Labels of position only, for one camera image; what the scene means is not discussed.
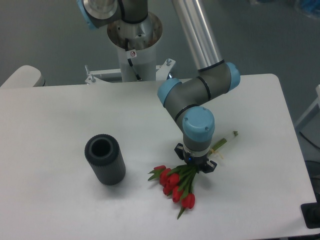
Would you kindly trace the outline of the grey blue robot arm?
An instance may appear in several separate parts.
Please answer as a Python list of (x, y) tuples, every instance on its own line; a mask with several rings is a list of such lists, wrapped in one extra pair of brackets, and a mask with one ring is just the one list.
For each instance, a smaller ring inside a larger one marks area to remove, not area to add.
[[(234, 64), (222, 58), (202, 2), (175, 0), (172, 4), (198, 76), (186, 82), (166, 78), (157, 96), (183, 134), (183, 144), (175, 148), (178, 157), (211, 173), (216, 168), (209, 160), (215, 119), (203, 104), (236, 88), (241, 76)], [(89, 28), (107, 26), (108, 38), (117, 48), (123, 82), (156, 80), (160, 71), (155, 47), (163, 26), (146, 0), (79, 0), (77, 5)]]

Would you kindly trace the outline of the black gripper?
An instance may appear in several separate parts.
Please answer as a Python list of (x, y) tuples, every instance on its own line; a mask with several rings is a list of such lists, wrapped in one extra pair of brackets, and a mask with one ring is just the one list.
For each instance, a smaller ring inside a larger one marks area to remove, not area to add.
[(212, 173), (217, 167), (216, 162), (209, 160), (208, 152), (186, 151), (182, 143), (178, 143), (174, 151), (180, 160), (188, 165), (198, 166), (198, 171), (204, 174)]

